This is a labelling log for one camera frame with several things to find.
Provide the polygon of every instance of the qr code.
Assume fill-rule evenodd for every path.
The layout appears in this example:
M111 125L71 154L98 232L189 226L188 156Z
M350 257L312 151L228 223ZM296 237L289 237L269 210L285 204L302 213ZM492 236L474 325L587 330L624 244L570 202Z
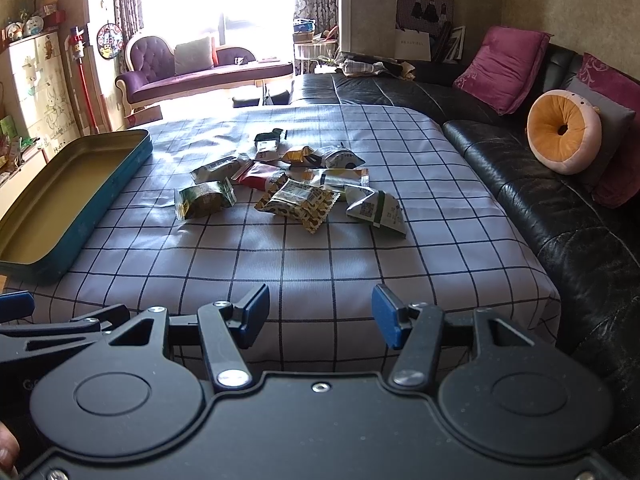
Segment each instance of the qr code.
M366 217L373 216L373 204L369 202L365 202L360 206L360 214Z

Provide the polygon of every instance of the shopping bag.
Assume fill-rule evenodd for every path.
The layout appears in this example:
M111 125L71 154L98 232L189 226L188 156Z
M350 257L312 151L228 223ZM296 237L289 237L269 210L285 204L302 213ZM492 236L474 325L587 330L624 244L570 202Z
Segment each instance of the shopping bag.
M431 61L429 33L396 28L396 59Z

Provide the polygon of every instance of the black leather sofa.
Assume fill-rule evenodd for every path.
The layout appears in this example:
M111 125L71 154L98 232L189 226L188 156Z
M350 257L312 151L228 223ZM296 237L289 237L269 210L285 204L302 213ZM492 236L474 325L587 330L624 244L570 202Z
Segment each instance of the black leather sofa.
M562 300L558 348L602 377L616 403L602 453L630 478L640 478L640 199L616 210L599 206L571 177L536 160L525 131L533 101L564 88L582 56L550 45L533 90L507 117L452 88L465 67L414 64L415 82L302 75L294 81L292 104L407 107L442 126L556 284Z

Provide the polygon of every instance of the magenta cushion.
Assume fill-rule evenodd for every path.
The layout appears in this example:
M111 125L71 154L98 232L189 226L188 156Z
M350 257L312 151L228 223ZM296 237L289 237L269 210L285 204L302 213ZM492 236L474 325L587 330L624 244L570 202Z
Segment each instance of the magenta cushion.
M587 53L577 77L593 91L636 111L628 134L593 190L599 204L619 207L640 191L640 85Z
M491 27L471 65L453 85L498 115L513 114L533 86L550 39L546 32Z

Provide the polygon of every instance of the window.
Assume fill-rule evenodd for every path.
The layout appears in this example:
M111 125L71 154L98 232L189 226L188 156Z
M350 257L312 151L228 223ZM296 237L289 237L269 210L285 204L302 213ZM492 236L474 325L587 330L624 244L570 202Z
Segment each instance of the window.
M295 0L142 0L145 27L172 44L213 33L260 59L292 58Z

